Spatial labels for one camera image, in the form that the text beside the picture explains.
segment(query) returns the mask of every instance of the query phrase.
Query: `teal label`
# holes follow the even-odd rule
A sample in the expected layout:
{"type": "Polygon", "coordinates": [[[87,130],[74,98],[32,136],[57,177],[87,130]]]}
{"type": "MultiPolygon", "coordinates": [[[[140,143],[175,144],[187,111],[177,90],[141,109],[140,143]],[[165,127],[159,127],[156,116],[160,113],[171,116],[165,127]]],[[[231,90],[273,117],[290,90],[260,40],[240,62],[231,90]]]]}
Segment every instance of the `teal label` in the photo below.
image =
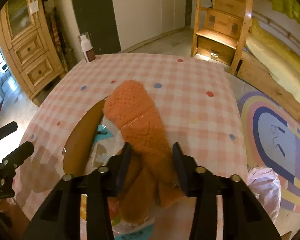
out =
{"type": "Polygon", "coordinates": [[[147,240],[153,231],[154,224],[144,227],[140,230],[117,236],[114,240],[147,240]]]}

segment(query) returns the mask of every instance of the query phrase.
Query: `wooden ladder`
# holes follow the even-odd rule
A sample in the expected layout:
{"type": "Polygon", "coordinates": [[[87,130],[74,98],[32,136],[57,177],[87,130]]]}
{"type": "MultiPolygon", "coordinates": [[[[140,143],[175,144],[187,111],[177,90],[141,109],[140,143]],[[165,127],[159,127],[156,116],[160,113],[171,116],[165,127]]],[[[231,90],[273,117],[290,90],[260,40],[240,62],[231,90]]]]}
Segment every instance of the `wooden ladder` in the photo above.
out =
{"type": "Polygon", "coordinates": [[[234,74],[251,26],[252,6],[253,0],[212,0],[212,8],[206,8],[201,6],[201,0],[196,0],[191,57],[201,52],[216,56],[216,60],[230,65],[228,72],[234,74]],[[204,28],[199,29],[202,11],[206,12],[204,28]],[[214,54],[215,48],[219,58],[214,54]]]}

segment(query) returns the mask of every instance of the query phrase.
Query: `blue tag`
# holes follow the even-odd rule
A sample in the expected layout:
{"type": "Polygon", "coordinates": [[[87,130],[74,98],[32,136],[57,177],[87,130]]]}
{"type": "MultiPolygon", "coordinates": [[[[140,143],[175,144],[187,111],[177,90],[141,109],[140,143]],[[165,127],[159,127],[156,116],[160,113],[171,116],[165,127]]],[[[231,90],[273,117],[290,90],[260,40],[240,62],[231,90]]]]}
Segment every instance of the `blue tag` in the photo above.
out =
{"type": "Polygon", "coordinates": [[[154,224],[151,224],[140,230],[117,236],[114,238],[114,240],[147,240],[152,234],[153,226],[154,224]]]}
{"type": "Polygon", "coordinates": [[[97,134],[94,137],[93,143],[96,143],[97,141],[107,139],[113,136],[114,135],[107,128],[105,128],[105,125],[99,124],[97,129],[97,134]]]}

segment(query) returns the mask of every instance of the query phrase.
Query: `pink gingham tablecloth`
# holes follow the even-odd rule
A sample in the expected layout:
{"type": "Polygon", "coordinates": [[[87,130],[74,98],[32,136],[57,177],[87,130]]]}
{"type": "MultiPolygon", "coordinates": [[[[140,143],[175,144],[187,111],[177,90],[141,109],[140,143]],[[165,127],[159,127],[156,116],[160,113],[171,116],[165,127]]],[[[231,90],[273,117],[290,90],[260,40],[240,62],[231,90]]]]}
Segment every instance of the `pink gingham tablecloth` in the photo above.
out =
{"type": "MultiPolygon", "coordinates": [[[[239,174],[246,181],[241,121],[220,65],[168,55],[102,55],[92,63],[79,62],[59,82],[21,140],[35,147],[34,154],[16,170],[13,184],[15,199],[29,219],[64,175],[62,150],[76,124],[129,79],[141,82],[154,100],[171,145],[179,142],[185,154],[216,175],[239,174]]],[[[188,239],[194,205],[195,199],[184,199],[157,215],[152,238],[188,239]]],[[[218,224],[222,224],[220,215],[218,224]]]]}

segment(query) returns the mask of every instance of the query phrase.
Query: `white plastic bag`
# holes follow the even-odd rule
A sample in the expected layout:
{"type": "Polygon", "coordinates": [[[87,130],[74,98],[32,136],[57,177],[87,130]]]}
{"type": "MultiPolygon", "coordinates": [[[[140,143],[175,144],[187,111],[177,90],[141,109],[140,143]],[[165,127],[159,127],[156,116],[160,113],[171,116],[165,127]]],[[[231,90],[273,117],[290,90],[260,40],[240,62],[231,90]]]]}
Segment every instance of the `white plastic bag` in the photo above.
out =
{"type": "Polygon", "coordinates": [[[265,166],[255,166],[248,171],[247,185],[258,195],[258,200],[266,210],[272,222],[275,222],[281,201],[281,185],[278,174],[265,166]]]}

